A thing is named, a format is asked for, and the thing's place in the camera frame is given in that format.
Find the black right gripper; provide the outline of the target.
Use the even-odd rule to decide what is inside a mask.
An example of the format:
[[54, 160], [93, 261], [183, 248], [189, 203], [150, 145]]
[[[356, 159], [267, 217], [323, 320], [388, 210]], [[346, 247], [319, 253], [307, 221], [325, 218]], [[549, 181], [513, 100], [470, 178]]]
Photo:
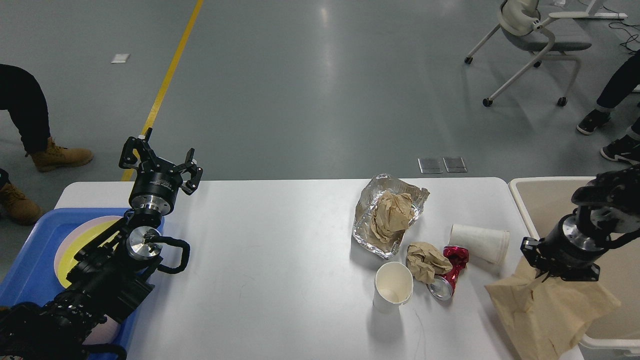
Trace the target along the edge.
[[608, 251], [579, 229], [578, 216], [564, 216], [541, 241], [524, 237], [519, 250], [526, 262], [538, 270], [537, 276], [562, 278], [563, 281], [596, 282], [601, 267], [596, 264]]

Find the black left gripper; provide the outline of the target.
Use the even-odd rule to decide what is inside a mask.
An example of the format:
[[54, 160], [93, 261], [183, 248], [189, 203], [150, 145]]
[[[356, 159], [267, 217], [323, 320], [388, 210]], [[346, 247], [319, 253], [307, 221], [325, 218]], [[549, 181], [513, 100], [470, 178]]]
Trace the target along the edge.
[[149, 127], [138, 137], [128, 137], [118, 167], [136, 175], [128, 199], [131, 208], [149, 208], [165, 216], [173, 212], [180, 189], [188, 196], [197, 191], [204, 170], [194, 160], [195, 149], [190, 148], [184, 162], [173, 167], [173, 174], [160, 172], [160, 160], [149, 143], [152, 134]]

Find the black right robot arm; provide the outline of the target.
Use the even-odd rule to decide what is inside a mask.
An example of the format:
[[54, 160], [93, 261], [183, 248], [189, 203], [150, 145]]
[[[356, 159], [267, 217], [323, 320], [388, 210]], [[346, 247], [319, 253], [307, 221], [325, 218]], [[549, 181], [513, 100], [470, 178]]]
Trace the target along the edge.
[[599, 173], [573, 193], [572, 213], [564, 215], [546, 237], [524, 237], [520, 250], [537, 278], [598, 281], [596, 261], [611, 249], [638, 239], [639, 166]]

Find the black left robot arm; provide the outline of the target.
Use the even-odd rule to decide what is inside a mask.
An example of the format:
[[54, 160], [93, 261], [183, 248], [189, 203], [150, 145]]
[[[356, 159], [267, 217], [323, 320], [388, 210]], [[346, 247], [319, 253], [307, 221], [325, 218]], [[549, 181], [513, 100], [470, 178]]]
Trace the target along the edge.
[[130, 208], [114, 224], [74, 254], [66, 275], [69, 287], [46, 305], [23, 301], [1, 311], [1, 354], [21, 360], [87, 360], [92, 354], [128, 357], [115, 343], [87, 344], [96, 326], [125, 321], [153, 291], [155, 271], [175, 275], [190, 259], [190, 244], [161, 235], [165, 215], [173, 212], [178, 192], [197, 191], [203, 170], [194, 148], [183, 163], [158, 157], [144, 135], [126, 139], [119, 167], [135, 170]]

